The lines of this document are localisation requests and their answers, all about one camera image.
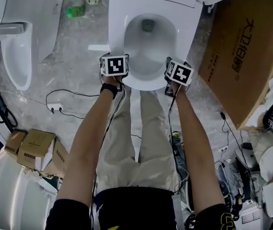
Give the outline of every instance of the brown cardboard box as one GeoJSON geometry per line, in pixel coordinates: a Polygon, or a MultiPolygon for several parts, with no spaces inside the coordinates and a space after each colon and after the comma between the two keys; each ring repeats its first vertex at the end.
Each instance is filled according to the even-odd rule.
{"type": "Polygon", "coordinates": [[[17,162],[46,176],[64,177],[68,152],[55,134],[31,129],[18,153],[17,162]]]}
{"type": "Polygon", "coordinates": [[[17,160],[20,145],[26,137],[26,134],[26,131],[14,130],[6,143],[4,150],[15,160],[17,160]]]}
{"type": "Polygon", "coordinates": [[[246,129],[273,76],[273,0],[225,0],[217,4],[199,75],[235,127],[246,129]]]}

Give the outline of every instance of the floor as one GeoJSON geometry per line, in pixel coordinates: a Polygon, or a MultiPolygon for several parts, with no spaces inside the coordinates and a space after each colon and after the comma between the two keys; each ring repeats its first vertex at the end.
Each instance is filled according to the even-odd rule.
{"type": "MultiPolygon", "coordinates": [[[[98,60],[105,51],[88,50],[88,47],[90,45],[107,44],[108,34],[108,0],[102,0],[96,6],[86,5],[86,16],[84,18],[68,19],[65,14],[66,9],[81,4],[81,0],[64,0],[54,51],[43,63],[33,69],[32,83],[28,90],[24,92],[17,91],[11,83],[4,66],[0,64],[0,89],[20,94],[2,93],[6,105],[19,122],[19,128],[35,128],[53,132],[60,138],[68,151],[82,120],[72,116],[64,116],[60,113],[52,114],[45,106],[46,95],[53,90],[63,88],[84,94],[98,94],[101,87],[98,60]]],[[[187,62],[196,70],[198,70],[202,61],[212,20],[213,16],[203,11],[187,57],[187,62]]],[[[171,99],[163,95],[163,89],[157,92],[165,113],[167,113],[171,99]]],[[[222,132],[223,121],[220,117],[220,112],[223,109],[200,77],[194,77],[187,95],[205,128],[212,149],[217,150],[227,145],[227,134],[222,132]]],[[[61,102],[64,105],[64,110],[74,112],[79,117],[84,117],[94,101],[95,98],[75,96],[67,92],[56,92],[48,97],[49,103],[61,102]]],[[[139,118],[139,104],[139,93],[132,91],[131,133],[140,136],[142,124],[139,118]]],[[[172,129],[180,131],[176,106],[173,108],[171,120],[172,129]]],[[[228,121],[235,131],[236,137],[240,137],[240,133],[235,130],[232,122],[228,121]]],[[[135,147],[139,147],[140,139],[132,137],[132,140],[135,147]]],[[[233,157],[236,146],[237,144],[230,133],[229,149],[223,154],[223,159],[233,157]]],[[[216,161],[219,160],[221,153],[214,152],[214,157],[216,161]]]]}

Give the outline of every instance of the hand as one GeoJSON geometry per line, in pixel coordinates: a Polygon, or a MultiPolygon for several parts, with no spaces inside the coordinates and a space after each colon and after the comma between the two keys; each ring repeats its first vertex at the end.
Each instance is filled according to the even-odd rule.
{"type": "Polygon", "coordinates": [[[121,82],[122,76],[116,76],[115,78],[114,77],[106,77],[106,76],[102,75],[102,79],[105,83],[119,87],[120,86],[119,82],[121,82]]]}
{"type": "MultiPolygon", "coordinates": [[[[179,83],[174,82],[174,81],[171,82],[171,87],[172,87],[172,89],[173,89],[174,95],[175,95],[177,89],[179,88],[179,86],[180,86],[179,83]]],[[[185,94],[185,91],[186,91],[186,86],[182,85],[182,86],[180,87],[180,89],[179,89],[177,95],[178,95],[178,94],[181,94],[181,93],[184,93],[184,94],[185,94]]]]}

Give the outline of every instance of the beige pants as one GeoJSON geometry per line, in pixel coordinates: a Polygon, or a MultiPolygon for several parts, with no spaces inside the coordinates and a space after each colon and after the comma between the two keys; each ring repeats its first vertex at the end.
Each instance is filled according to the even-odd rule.
{"type": "MultiPolygon", "coordinates": [[[[142,142],[139,162],[131,140],[130,95],[114,117],[106,134],[97,165],[97,193],[116,187],[143,186],[178,189],[178,175],[166,134],[165,115],[155,92],[141,91],[142,142]]],[[[118,105],[123,93],[114,100],[118,105]]]]}

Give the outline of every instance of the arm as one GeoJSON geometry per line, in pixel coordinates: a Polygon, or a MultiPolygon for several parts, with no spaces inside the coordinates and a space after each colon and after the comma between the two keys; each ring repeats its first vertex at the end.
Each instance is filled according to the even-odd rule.
{"type": "Polygon", "coordinates": [[[224,198],[215,175],[214,159],[208,137],[196,116],[185,89],[176,97],[189,171],[195,214],[217,204],[224,204],[224,198]]]}
{"type": "MultiPolygon", "coordinates": [[[[113,78],[107,78],[105,82],[117,85],[113,78]]],[[[95,170],[112,101],[113,93],[103,90],[82,121],[73,140],[57,199],[72,199],[90,207],[95,170]]]]}

